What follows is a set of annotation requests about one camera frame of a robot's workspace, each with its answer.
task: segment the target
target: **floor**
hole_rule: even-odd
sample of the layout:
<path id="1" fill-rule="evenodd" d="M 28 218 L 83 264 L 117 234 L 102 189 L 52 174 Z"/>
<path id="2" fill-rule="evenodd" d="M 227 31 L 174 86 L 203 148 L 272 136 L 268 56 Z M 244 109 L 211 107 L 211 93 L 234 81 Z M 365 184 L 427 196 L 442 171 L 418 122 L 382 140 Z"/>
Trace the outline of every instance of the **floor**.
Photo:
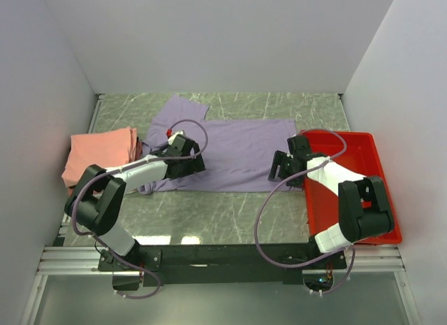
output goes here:
<path id="1" fill-rule="evenodd" d="M 145 138 L 151 119 L 172 94 L 106 94 L 100 96 L 92 132 L 136 127 Z M 337 94 L 194 93 L 180 96 L 210 106 L 207 120 L 294 119 L 297 130 L 327 128 L 348 131 Z M 124 198 L 119 216 L 140 243 L 253 243 L 256 212 L 266 193 L 163 192 Z M 309 237 L 305 197 L 282 192 L 270 201 L 261 220 L 262 243 L 306 242 Z M 67 233 L 64 245 L 93 245 L 91 238 Z"/>

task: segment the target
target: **red tray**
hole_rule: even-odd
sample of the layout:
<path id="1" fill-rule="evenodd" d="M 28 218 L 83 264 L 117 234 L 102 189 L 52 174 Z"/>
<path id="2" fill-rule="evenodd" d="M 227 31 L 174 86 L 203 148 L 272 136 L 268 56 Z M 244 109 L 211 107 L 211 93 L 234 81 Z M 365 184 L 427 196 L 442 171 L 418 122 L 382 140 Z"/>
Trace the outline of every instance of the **red tray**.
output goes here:
<path id="1" fill-rule="evenodd" d="M 394 231 L 383 236 L 368 238 L 361 243 L 368 244 L 398 244 L 402 241 L 397 215 L 393 207 L 385 175 L 383 174 L 379 154 L 377 154 L 374 139 L 369 133 L 352 133 L 346 131 L 337 132 L 346 140 L 348 149 L 335 159 L 335 161 L 356 173 L 366 176 L 377 175 L 385 182 L 386 192 L 390 199 L 391 210 L 395 219 Z M 309 139 L 313 152 L 324 152 L 332 155 L 339 152 L 343 145 L 340 140 L 324 131 L 310 131 L 305 133 Z M 328 227 L 338 222 L 338 198 L 323 185 L 305 178 L 305 194 L 307 204 L 307 215 L 309 218 L 309 229 L 311 234 L 316 234 L 326 230 Z"/>

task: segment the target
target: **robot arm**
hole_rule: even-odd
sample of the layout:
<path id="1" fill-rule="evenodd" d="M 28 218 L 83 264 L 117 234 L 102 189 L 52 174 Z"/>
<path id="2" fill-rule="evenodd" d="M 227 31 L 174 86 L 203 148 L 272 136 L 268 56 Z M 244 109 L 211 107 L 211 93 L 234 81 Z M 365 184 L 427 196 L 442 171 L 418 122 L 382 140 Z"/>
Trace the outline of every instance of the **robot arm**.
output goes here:
<path id="1" fill-rule="evenodd" d="M 117 221 L 123 196 L 148 182 L 166 178 L 175 179 L 204 171 L 205 165 L 201 155 L 192 159 L 175 159 L 175 157 L 191 156 L 191 151 L 199 152 L 198 144 L 186 137 L 183 132 L 177 132 L 168 139 L 165 147 L 141 160 L 108 169 L 97 165 L 89 166 L 67 200 L 65 213 L 71 216 L 76 198 L 91 179 L 107 171 L 116 171 L 114 175 L 107 175 L 98 180 L 87 190 L 78 206 L 77 223 L 95 233 L 127 261 L 138 265 L 144 263 L 144 259 L 139 257 L 138 241 L 132 238 Z M 149 162 L 159 157 L 174 157 L 174 159 L 142 163 L 144 160 Z M 101 192 L 101 195 L 95 196 L 94 192 Z"/>
<path id="2" fill-rule="evenodd" d="M 276 151 L 269 179 L 286 179 L 300 171 L 320 166 L 329 157 L 313 153 L 306 136 L 288 140 L 289 153 Z M 310 171 L 307 177 L 327 187 L 339 197 L 339 222 L 311 237 L 321 253 L 349 246 L 359 240 L 380 236 L 394 229 L 388 195 L 383 180 L 354 173 L 330 160 L 324 167 Z M 304 176 L 288 186 L 301 187 Z"/>

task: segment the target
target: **cable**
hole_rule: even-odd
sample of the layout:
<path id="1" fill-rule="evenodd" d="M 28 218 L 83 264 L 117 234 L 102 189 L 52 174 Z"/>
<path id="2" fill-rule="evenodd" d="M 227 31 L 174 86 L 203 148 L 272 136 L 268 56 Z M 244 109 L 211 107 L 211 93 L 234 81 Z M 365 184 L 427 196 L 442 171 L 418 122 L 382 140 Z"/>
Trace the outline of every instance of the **cable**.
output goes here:
<path id="1" fill-rule="evenodd" d="M 121 258 L 117 253 L 115 253 L 112 249 L 110 249 L 110 247 L 105 244 L 98 236 L 96 236 L 93 232 L 81 232 L 76 224 L 76 217 L 78 214 L 78 206 L 82 200 L 82 197 L 84 197 L 85 193 L 87 192 L 87 190 L 98 180 L 107 177 L 109 175 L 114 175 L 116 173 L 121 173 L 122 171 L 127 171 L 127 170 L 131 170 L 133 168 L 137 168 L 139 166 L 142 166 L 144 164 L 148 164 L 148 163 L 152 163 L 152 162 L 156 162 L 156 161 L 172 161 L 172 160 L 183 160 L 183 159 L 193 159 L 194 157 L 197 157 L 198 155 L 202 154 L 206 147 L 208 146 L 208 133 L 205 129 L 205 127 L 198 121 L 195 121 L 193 119 L 183 119 L 180 121 L 175 122 L 169 129 L 172 130 L 175 126 L 177 126 L 178 124 L 181 124 L 182 122 L 193 122 L 194 124 L 197 124 L 200 129 L 202 129 L 203 134 L 205 135 L 205 143 L 203 145 L 203 148 L 201 150 L 199 150 L 197 153 L 192 154 L 190 156 L 181 156 L 181 157 L 156 157 L 154 159 L 141 159 L 140 163 L 136 163 L 132 166 L 127 166 L 127 167 L 123 167 L 122 169 L 115 169 L 112 171 L 107 171 L 105 173 L 102 173 L 100 175 L 97 175 L 96 177 L 93 177 L 79 192 L 78 196 L 76 197 L 76 199 L 73 202 L 73 209 L 71 211 L 71 226 L 73 227 L 73 230 L 76 234 L 78 234 L 79 236 L 92 236 L 95 241 L 97 241 L 98 243 L 100 243 L 102 246 L 106 247 L 109 252 L 111 253 L 111 255 L 116 258 L 116 260 L 118 260 L 119 262 L 121 262 L 122 264 L 125 264 L 126 266 L 136 269 L 138 271 L 142 271 L 150 276 L 152 276 L 156 281 L 157 281 L 157 286 L 155 288 L 155 290 L 149 294 L 143 295 L 143 296 L 129 296 L 126 295 L 120 291 L 118 291 L 117 293 L 120 296 L 123 296 L 124 298 L 129 298 L 129 299 L 144 299 L 144 298 L 148 298 L 151 297 L 153 295 L 155 295 L 161 288 L 162 282 L 159 278 L 159 276 L 155 273 L 153 273 L 152 271 L 143 268 L 141 266 L 137 266 L 135 264 L 132 264 L 130 262 L 127 262 L 126 260 L 124 260 L 123 258 Z"/>
<path id="2" fill-rule="evenodd" d="M 261 208 L 258 211 L 258 215 L 256 216 L 256 220 L 255 220 L 255 224 L 254 224 L 254 243 L 256 245 L 256 248 L 258 249 L 259 254 L 261 254 L 261 256 L 264 258 L 264 260 L 266 260 L 267 262 L 281 267 L 281 268 L 302 268 L 305 266 L 308 266 L 309 264 L 313 264 L 316 263 L 322 259 L 325 259 L 326 257 L 330 257 L 331 255 L 340 252 L 341 250 L 343 250 L 343 248 L 340 248 L 338 250 L 333 250 L 329 253 L 325 253 L 323 255 L 320 255 L 319 257 L 316 257 L 315 259 L 312 260 L 308 260 L 306 262 L 303 263 L 298 263 L 298 264 L 284 264 L 284 263 L 279 263 L 276 262 L 275 260 L 272 260 L 270 257 L 268 257 L 264 251 L 261 248 L 261 245 L 259 244 L 259 237 L 258 237 L 258 228 L 259 228 L 259 222 L 261 220 L 261 215 L 263 214 L 263 211 L 265 209 L 265 207 L 267 206 L 268 201 L 272 198 L 272 196 L 274 195 L 274 193 L 285 183 L 287 183 L 289 180 L 293 180 L 297 177 L 306 175 L 307 173 L 310 173 L 312 171 L 318 170 L 320 168 L 323 168 L 326 164 L 328 164 L 330 161 L 332 161 L 333 159 L 337 158 L 338 156 L 340 156 L 341 154 L 344 154 L 344 152 L 346 151 L 348 145 L 346 144 L 346 141 L 337 133 L 335 133 L 334 131 L 330 131 L 328 129 L 306 129 L 304 131 L 301 131 L 300 133 L 305 133 L 307 131 L 326 131 L 328 133 L 331 133 L 333 135 L 335 135 L 336 137 L 338 137 L 338 139 L 340 139 L 340 141 L 343 143 L 343 149 L 340 150 L 337 154 L 332 155 L 329 159 L 327 159 L 326 161 L 324 161 L 322 164 L 320 164 L 319 166 L 315 166 L 313 168 L 304 170 L 304 171 L 300 171 L 299 173 L 296 173 L 295 175 L 289 176 L 286 179 L 282 180 L 281 182 L 279 182 L 277 184 L 276 187 L 274 187 L 274 189 L 268 194 L 267 198 L 265 198 Z"/>
<path id="3" fill-rule="evenodd" d="M 98 249 L 98 246 L 96 246 L 97 243 L 98 241 L 95 240 L 95 244 L 93 245 L 93 247 L 95 247 L 95 250 L 100 254 L 101 251 Z"/>

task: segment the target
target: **lavender t-shirt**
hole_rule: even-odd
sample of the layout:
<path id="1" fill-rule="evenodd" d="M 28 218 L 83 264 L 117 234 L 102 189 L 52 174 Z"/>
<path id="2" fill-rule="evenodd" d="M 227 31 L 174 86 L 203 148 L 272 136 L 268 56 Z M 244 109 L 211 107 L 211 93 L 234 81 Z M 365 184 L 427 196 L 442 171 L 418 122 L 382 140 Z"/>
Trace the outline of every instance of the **lavender t-shirt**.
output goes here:
<path id="1" fill-rule="evenodd" d="M 288 151 L 287 138 L 297 133 L 294 120 L 208 120 L 208 106 L 174 95 L 152 120 L 143 141 L 144 156 L 151 147 L 166 142 L 166 130 L 176 121 L 194 119 L 208 132 L 203 152 L 206 170 L 176 180 L 160 180 L 140 188 L 152 191 L 269 192 L 276 182 L 268 180 L 276 150 Z M 178 124 L 200 147 L 205 141 L 202 130 L 193 123 Z M 290 191 L 282 187 L 279 191 Z"/>

